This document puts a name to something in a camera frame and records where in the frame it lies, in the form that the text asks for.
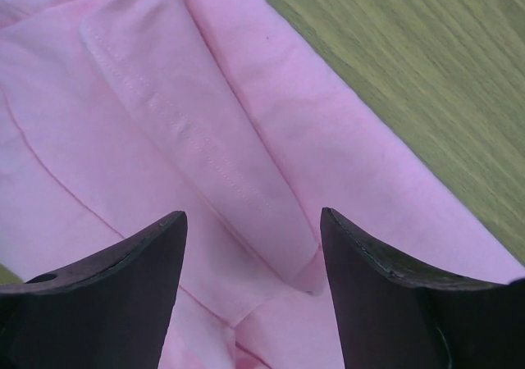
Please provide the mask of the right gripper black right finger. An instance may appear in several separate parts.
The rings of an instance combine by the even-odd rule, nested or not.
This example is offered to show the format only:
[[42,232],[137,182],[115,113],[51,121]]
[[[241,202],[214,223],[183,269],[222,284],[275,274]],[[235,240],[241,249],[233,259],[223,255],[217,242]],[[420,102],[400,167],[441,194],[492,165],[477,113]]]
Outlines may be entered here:
[[346,367],[523,367],[523,280],[497,284],[431,266],[332,208],[320,228]]

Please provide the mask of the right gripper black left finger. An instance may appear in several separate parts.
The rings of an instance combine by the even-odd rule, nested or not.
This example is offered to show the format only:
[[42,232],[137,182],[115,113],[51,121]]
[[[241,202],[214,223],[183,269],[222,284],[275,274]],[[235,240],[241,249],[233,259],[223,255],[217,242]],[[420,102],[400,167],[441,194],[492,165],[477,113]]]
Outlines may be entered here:
[[188,222],[172,212],[135,235],[24,284],[1,288],[1,366],[159,365]]

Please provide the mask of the pink t shirt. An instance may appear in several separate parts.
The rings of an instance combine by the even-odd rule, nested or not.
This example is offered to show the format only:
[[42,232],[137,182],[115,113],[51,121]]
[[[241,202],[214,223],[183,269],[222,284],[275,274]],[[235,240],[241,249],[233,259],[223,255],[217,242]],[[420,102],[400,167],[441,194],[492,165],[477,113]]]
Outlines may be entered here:
[[1,262],[28,280],[189,218],[164,368],[341,368],[319,231],[523,266],[265,0],[1,0]]

